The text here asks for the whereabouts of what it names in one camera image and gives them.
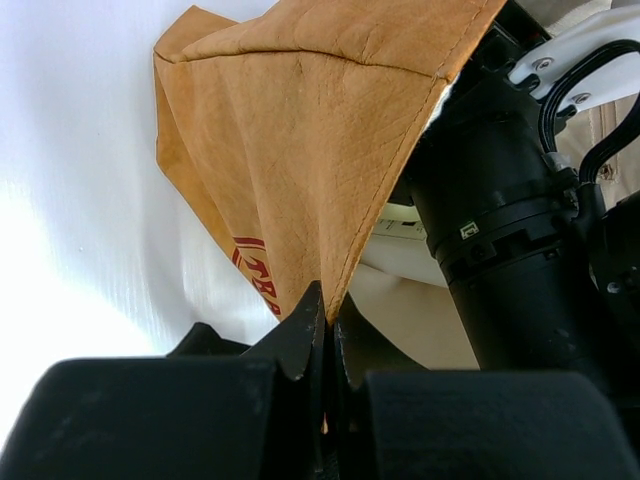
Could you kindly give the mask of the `cream jar bottle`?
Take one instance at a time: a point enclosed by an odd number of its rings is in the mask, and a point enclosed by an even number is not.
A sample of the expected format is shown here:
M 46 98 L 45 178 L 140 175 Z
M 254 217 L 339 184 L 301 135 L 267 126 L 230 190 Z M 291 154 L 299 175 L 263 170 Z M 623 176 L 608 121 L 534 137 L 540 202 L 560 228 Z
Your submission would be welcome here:
M 436 370 L 478 368 L 415 208 L 385 207 L 349 293 L 366 320 L 419 364 Z

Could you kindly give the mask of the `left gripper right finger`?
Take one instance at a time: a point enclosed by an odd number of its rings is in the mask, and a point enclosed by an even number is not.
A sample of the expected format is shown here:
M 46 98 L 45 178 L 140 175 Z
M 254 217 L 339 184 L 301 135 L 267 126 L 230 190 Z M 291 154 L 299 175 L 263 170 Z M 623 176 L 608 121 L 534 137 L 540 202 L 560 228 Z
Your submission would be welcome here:
M 571 372 L 429 371 L 363 319 L 334 327 L 344 479 L 631 479 L 610 402 Z

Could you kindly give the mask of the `tan canvas bag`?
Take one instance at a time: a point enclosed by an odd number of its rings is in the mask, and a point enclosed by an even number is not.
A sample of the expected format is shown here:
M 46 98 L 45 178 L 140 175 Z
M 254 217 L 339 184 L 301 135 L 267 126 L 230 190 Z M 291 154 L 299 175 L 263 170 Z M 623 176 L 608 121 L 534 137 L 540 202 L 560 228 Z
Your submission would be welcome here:
M 334 318 L 419 137 L 499 1 L 280 1 L 188 9 L 153 49 L 156 161 L 286 318 L 312 282 Z

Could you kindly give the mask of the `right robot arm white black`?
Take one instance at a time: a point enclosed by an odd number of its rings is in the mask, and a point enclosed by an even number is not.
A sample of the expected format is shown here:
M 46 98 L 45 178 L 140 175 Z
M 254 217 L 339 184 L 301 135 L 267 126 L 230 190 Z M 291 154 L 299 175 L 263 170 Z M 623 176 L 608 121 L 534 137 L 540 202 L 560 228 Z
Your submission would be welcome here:
M 576 113 L 639 90 L 639 5 L 549 35 L 517 3 L 491 22 L 418 141 L 397 197 L 484 369 L 567 369 L 608 391 L 639 381 L 639 198 L 607 208 L 599 169 L 639 111 L 573 166 Z

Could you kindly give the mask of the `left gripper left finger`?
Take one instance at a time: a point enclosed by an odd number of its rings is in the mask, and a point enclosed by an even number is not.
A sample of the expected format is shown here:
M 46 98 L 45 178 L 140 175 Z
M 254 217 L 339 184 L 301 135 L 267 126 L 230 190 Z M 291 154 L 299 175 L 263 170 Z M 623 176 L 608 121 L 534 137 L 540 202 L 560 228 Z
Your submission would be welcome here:
M 238 356 L 81 359 L 29 403 L 33 479 L 306 479 L 318 458 L 321 289 Z

